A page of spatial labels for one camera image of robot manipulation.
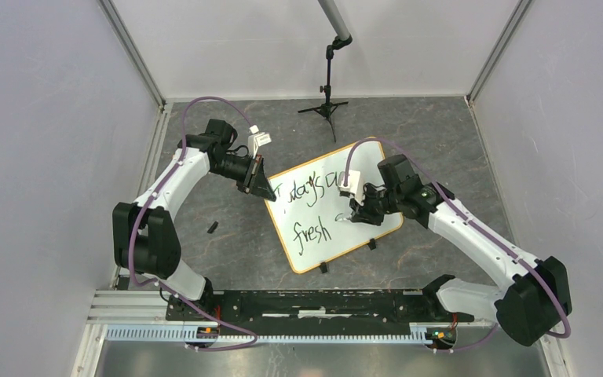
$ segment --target gray mat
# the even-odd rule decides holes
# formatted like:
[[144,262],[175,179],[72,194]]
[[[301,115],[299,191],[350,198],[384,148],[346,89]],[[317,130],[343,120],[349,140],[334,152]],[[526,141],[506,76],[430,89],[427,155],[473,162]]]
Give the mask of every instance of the gray mat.
[[[297,110],[321,100],[240,101],[273,142],[261,150],[268,176],[334,151],[363,137],[396,142],[418,158],[439,182],[452,190],[480,220],[511,239],[496,194],[488,161],[465,102],[460,97],[351,99],[334,113],[335,144],[329,124],[315,113]],[[175,104],[167,128],[158,174],[167,166],[181,138],[180,118],[186,104]],[[218,102],[200,103],[188,111],[186,132],[204,131],[209,118],[224,119],[246,144],[247,124],[239,113]],[[384,146],[388,156],[393,150]],[[213,234],[207,229],[219,226]],[[216,289],[300,289],[333,287],[423,287],[449,273],[475,283],[488,276],[448,241],[406,221],[394,233],[328,264],[292,272],[272,220],[262,201],[238,192],[234,183],[210,174],[185,200],[175,220],[182,258],[210,278]]]

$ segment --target white wall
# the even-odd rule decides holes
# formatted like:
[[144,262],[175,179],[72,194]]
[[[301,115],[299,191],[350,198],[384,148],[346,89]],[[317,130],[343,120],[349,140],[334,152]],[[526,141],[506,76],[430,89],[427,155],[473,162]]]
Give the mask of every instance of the white wall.
[[603,2],[534,2],[476,106],[514,234],[568,267],[569,364],[603,375]]
[[[517,0],[336,0],[353,35],[337,97],[466,94]],[[334,30],[316,0],[115,0],[168,98],[321,97]]]
[[70,374],[155,111],[97,2],[0,2],[0,376]]

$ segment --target gray floor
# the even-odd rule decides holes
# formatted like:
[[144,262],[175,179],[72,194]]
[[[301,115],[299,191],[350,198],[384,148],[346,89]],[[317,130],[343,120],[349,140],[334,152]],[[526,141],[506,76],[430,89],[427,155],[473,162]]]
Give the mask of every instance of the gray floor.
[[[484,336],[461,328],[457,346]],[[178,343],[106,342],[96,376],[201,375],[324,377],[402,375],[543,377],[550,375],[539,344],[522,347],[502,331],[483,346],[452,355],[418,345],[263,344],[246,350],[195,353]]]
[[[338,142],[317,114],[297,110],[320,100],[243,101],[246,110],[273,142],[261,150],[265,172],[274,175],[363,137],[384,137],[406,148],[446,184],[486,224],[511,239],[496,194],[488,161],[473,120],[460,97],[351,99],[334,113]],[[186,104],[173,106],[158,174],[181,138],[180,118]],[[209,118],[224,119],[246,143],[247,124],[229,106],[200,103],[188,111],[186,132],[204,131]],[[392,151],[385,146],[390,156]],[[213,234],[206,230],[214,222]],[[210,175],[185,200],[177,219],[182,258],[208,276],[216,289],[293,289],[330,287],[423,287],[450,273],[475,283],[490,279],[448,241],[415,221],[380,239],[378,248],[362,247],[318,269],[292,272],[262,199],[236,191],[234,184]]]

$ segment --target light stand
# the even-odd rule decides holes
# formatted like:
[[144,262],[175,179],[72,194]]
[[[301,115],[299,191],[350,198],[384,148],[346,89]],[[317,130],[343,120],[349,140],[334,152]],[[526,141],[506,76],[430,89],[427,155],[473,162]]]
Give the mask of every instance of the light stand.
[[336,8],[336,3],[334,0],[318,0],[320,6],[322,6],[327,19],[331,23],[331,26],[336,31],[337,37],[334,38],[334,41],[327,46],[327,52],[325,53],[325,57],[327,58],[327,85],[320,87],[320,92],[324,93],[324,104],[320,106],[316,106],[315,108],[305,108],[303,110],[299,110],[297,113],[303,112],[316,112],[323,116],[331,127],[331,135],[334,137],[334,143],[336,142],[336,131],[334,129],[334,122],[331,120],[331,115],[334,113],[338,106],[348,104],[348,102],[338,102],[337,104],[333,104],[331,102],[331,60],[334,58],[334,51],[338,49],[342,49],[343,47],[349,45],[353,41],[353,37],[348,32],[348,28],[345,26],[343,19],[341,18],[341,14],[338,12],[338,8]]

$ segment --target yellow border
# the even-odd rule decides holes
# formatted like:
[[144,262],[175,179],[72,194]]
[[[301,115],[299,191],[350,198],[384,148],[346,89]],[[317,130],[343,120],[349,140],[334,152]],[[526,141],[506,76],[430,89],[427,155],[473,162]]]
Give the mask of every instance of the yellow border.
[[[327,153],[327,154],[324,154],[324,155],[322,155],[322,156],[320,156],[320,157],[316,157],[315,159],[312,159],[312,160],[310,160],[310,161],[306,161],[305,163],[299,164],[299,165],[297,165],[296,167],[291,167],[291,168],[290,168],[290,169],[288,169],[288,170],[285,170],[285,171],[282,171],[282,172],[280,172],[280,173],[274,174],[273,176],[269,177],[269,179],[273,179],[273,178],[279,177],[280,175],[283,175],[283,174],[287,173],[288,171],[292,171],[292,170],[298,169],[298,168],[303,167],[303,166],[306,166],[306,165],[308,165],[308,164],[310,164],[310,163],[314,163],[314,162],[316,162],[316,161],[317,161],[317,160],[319,160],[319,159],[324,159],[325,157],[328,157],[328,156],[334,155],[335,153],[339,153],[339,152],[341,152],[341,151],[344,151],[344,150],[345,150],[345,149],[347,149],[347,148],[351,148],[351,147],[352,147],[353,145],[355,145],[355,144],[356,144],[356,142],[355,142],[355,143],[352,143],[352,144],[350,144],[350,145],[346,145],[345,147],[340,148],[340,149],[337,149],[337,150],[335,150],[335,151],[333,151],[333,152],[329,152],[329,153]],[[382,144],[380,143],[380,141],[378,142],[378,146],[380,146],[380,155],[381,155],[381,156],[382,156],[382,158],[384,159],[384,158],[385,158],[385,151],[382,149]],[[283,241],[283,237],[282,237],[282,236],[281,236],[281,234],[280,234],[279,227],[278,227],[278,226],[276,226],[276,221],[274,221],[274,215],[272,214],[272,209],[269,207],[269,201],[268,201],[268,200],[265,200],[265,205],[267,206],[267,211],[269,212],[269,217],[272,219],[272,223],[274,224],[274,228],[276,229],[276,234],[279,236],[279,240],[280,240],[280,242],[281,242],[281,245],[283,246],[283,251],[285,251],[285,256],[286,256],[286,258],[287,258],[287,262],[288,262],[288,264],[290,265],[290,268],[292,269],[292,271],[294,271],[295,273],[298,273],[298,274],[300,274],[300,275],[301,275],[301,274],[303,274],[303,273],[307,273],[308,271],[310,271],[310,270],[312,270],[312,269],[317,268],[317,267],[320,265],[320,263],[318,263],[317,265],[313,265],[313,266],[311,266],[311,267],[308,267],[308,268],[307,268],[307,269],[305,269],[304,271],[297,271],[296,269],[294,269],[294,265],[292,264],[292,261],[290,260],[290,254],[287,252],[287,247],[285,247],[285,242]],[[402,214],[399,214],[399,216],[400,216],[400,219],[401,219],[401,221],[400,221],[400,223],[399,223],[399,226],[397,226],[396,228],[394,228],[394,229],[392,229],[392,230],[389,230],[388,232],[384,232],[383,234],[381,234],[381,235],[379,235],[379,236],[374,237],[374,239],[378,239],[378,238],[381,238],[381,237],[387,236],[387,235],[388,235],[388,234],[390,234],[391,232],[394,232],[394,231],[399,230],[399,229],[401,228],[401,226],[403,226],[403,225],[404,225],[404,216],[403,216]],[[359,249],[360,247],[362,247],[362,246],[364,246],[364,245],[368,244],[368,242],[369,242],[369,241],[366,241],[366,242],[364,242],[364,243],[361,243],[361,244],[359,244],[359,245],[357,245],[357,246],[353,247],[352,249],[348,249],[348,250],[346,250],[346,251],[342,252],[341,254],[337,254],[337,255],[335,255],[333,258],[328,259],[328,260],[326,260],[326,261],[324,261],[324,262],[333,261],[333,260],[335,260],[336,258],[338,258],[338,257],[340,257],[340,256],[342,256],[342,255],[348,254],[350,251],[353,251],[353,250]]]

